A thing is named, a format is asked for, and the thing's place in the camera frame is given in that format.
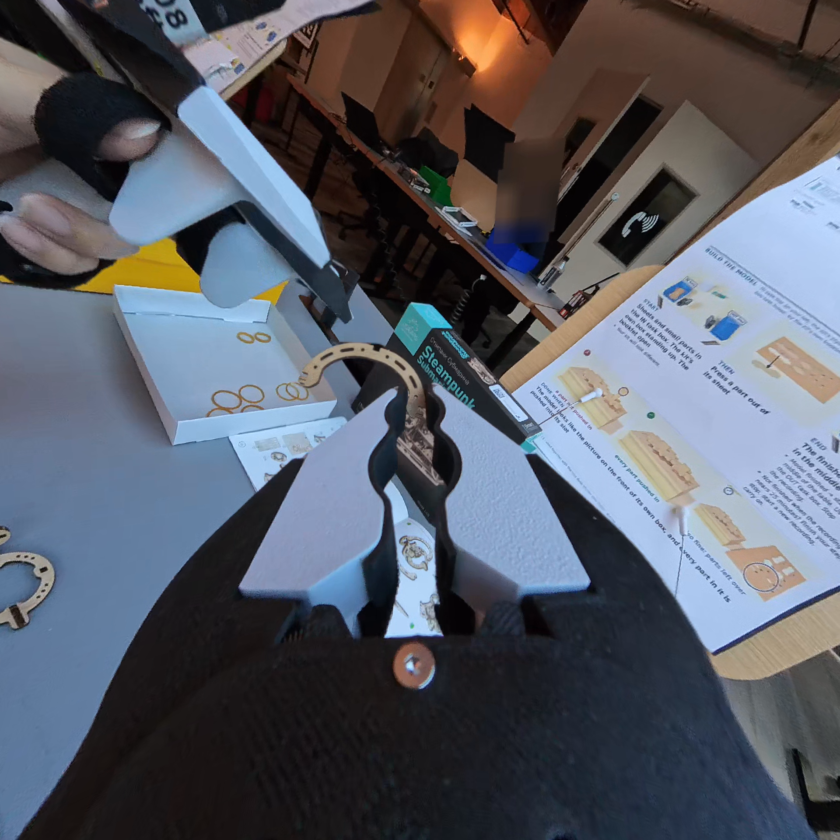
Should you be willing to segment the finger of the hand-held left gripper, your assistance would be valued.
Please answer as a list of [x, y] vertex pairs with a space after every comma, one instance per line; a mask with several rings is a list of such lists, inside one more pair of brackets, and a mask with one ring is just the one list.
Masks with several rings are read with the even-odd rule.
[[251, 226], [231, 223], [209, 244], [200, 288], [214, 306], [234, 308], [290, 278], [289, 264]]
[[178, 106], [177, 116], [233, 177], [237, 211], [268, 247], [342, 322], [352, 319], [343, 278], [310, 200], [209, 87]]

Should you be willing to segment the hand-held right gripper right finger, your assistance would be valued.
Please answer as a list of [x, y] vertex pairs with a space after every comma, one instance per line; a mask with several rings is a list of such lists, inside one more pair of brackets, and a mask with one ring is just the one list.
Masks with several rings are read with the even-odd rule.
[[584, 592], [591, 579], [522, 448], [443, 386], [429, 388], [437, 622], [472, 634], [495, 604]]

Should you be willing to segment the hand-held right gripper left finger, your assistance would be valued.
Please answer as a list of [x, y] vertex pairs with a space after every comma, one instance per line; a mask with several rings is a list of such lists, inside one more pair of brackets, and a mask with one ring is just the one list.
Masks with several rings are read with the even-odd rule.
[[242, 595], [334, 606], [355, 637], [383, 637], [398, 562], [385, 487], [397, 466], [401, 390], [385, 392], [301, 462], [239, 584]]

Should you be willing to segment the curved wooden arc part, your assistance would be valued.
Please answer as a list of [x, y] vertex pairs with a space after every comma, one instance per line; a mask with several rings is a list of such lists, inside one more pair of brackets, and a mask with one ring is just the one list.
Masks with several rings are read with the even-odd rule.
[[426, 393], [410, 363], [392, 350], [378, 343], [345, 342], [332, 346], [314, 356], [301, 369], [298, 383], [308, 389], [318, 385], [327, 368], [338, 361], [363, 360], [384, 364], [402, 380], [407, 389], [406, 413], [418, 419], [425, 415]]

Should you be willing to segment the wooden ring part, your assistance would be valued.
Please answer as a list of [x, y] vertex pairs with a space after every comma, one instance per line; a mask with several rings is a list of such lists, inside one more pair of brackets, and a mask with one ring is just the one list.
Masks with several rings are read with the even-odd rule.
[[1, 612], [1, 625], [9, 625], [11, 629], [19, 630], [29, 624], [30, 613], [41, 606], [51, 593], [56, 582], [56, 573], [52, 563], [36, 553], [2, 553], [1, 568], [8, 564], [31, 566], [37, 581], [35, 591], [29, 598], [9, 605]]

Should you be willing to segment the dark model kit box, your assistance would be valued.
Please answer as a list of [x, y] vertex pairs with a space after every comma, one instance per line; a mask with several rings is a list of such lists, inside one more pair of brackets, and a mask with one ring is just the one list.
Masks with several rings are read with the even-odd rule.
[[[410, 303], [385, 347], [408, 361], [423, 385], [441, 385], [515, 443], [540, 433], [540, 426], [432, 305]], [[424, 420], [408, 417], [397, 442], [396, 475], [429, 522], [445, 491], [433, 455], [434, 438]]]

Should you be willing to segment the person's left hand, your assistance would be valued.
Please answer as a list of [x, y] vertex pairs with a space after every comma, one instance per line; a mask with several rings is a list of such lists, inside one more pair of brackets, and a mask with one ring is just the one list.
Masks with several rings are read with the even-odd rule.
[[[2, 40], [1, 166], [2, 182], [24, 175], [44, 158], [35, 131], [35, 111], [42, 95], [66, 72], [23, 47]], [[161, 134], [157, 119], [127, 119], [106, 133], [98, 158], [130, 162], [151, 152]], [[73, 288], [83, 276], [95, 276], [104, 263], [138, 253], [137, 246], [101, 221], [47, 193], [21, 195], [11, 212], [2, 212], [2, 250], [47, 272], [47, 287]]]

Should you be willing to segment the wooden display board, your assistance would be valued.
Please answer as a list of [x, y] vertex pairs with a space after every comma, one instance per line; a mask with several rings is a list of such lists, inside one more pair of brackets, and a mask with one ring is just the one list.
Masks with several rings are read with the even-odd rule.
[[[829, 161], [838, 151], [839, 101], [835, 101], [707, 222], [689, 241], [689, 245], [714, 233], [741, 207], [816, 165]], [[509, 391], [524, 385], [611, 316], [660, 270], [662, 266], [643, 266], [620, 274], [593, 303], [586, 304], [564, 321], [523, 360], [503, 374], [501, 383]], [[792, 616], [735, 644], [728, 651], [709, 654], [708, 657], [723, 678], [757, 680], [779, 674], [818, 655], [837, 654], [838, 646], [839, 594], [833, 594], [816, 604], [804, 606]]]
[[267, 17], [220, 30], [207, 38], [182, 47], [182, 52], [205, 83], [227, 98], [247, 82], [254, 67], [263, 68], [267, 61], [282, 54], [287, 38]]

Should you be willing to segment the illustrated instruction booklet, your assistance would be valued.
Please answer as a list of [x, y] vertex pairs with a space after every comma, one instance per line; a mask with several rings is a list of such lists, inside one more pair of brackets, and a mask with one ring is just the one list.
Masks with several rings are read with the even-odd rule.
[[[294, 459], [304, 458], [347, 423], [328, 417], [229, 437], [255, 490], [260, 490]], [[407, 494], [393, 481], [385, 488], [392, 504], [395, 547], [400, 572], [387, 637], [442, 636], [436, 615], [439, 603], [434, 537], [409, 511]]]

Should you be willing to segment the yellow plastic bin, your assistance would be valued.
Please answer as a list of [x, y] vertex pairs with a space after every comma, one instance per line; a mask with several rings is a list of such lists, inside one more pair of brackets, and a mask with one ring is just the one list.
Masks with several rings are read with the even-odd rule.
[[111, 294], [114, 286], [201, 291], [199, 276], [180, 257], [175, 242], [169, 238], [117, 260], [76, 290]]

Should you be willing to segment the black monitor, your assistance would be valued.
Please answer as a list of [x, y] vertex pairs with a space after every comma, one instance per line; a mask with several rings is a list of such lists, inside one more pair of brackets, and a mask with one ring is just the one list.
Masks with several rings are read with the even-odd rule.
[[382, 137], [373, 111], [341, 91], [347, 129], [369, 149], [380, 152]]

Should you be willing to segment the group of rubber bands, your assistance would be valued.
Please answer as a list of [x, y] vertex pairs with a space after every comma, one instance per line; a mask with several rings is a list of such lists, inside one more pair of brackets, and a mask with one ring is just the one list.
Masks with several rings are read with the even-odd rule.
[[[238, 331], [237, 341], [247, 344], [269, 344], [274, 340], [265, 330], [255, 332]], [[275, 388], [275, 395], [282, 403], [304, 403], [309, 399], [311, 386], [304, 385], [302, 379], [279, 383]], [[204, 415], [210, 417], [224, 417], [240, 413], [263, 411], [266, 409], [266, 391], [257, 384], [241, 385], [237, 390], [216, 390], [210, 396], [209, 411]]]

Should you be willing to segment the black bag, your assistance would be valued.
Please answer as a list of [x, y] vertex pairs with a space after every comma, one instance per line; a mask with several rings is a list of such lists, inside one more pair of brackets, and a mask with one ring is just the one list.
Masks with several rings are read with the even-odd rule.
[[428, 127], [400, 140], [396, 148], [406, 165], [418, 172], [426, 166], [444, 179], [455, 174], [459, 163], [458, 153], [442, 143]]

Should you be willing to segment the printed instruction sheet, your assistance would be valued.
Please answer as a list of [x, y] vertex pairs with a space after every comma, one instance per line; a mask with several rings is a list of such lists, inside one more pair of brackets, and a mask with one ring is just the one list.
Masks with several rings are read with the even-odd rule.
[[839, 582], [838, 156], [761, 195], [513, 396], [717, 654]]

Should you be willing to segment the blue plastic bin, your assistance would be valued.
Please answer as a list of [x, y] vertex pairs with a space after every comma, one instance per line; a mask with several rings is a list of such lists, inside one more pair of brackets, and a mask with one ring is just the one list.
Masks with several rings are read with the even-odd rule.
[[486, 249], [507, 268], [529, 273], [539, 264], [545, 250], [545, 242], [514, 243], [501, 242], [495, 229], [486, 241]]

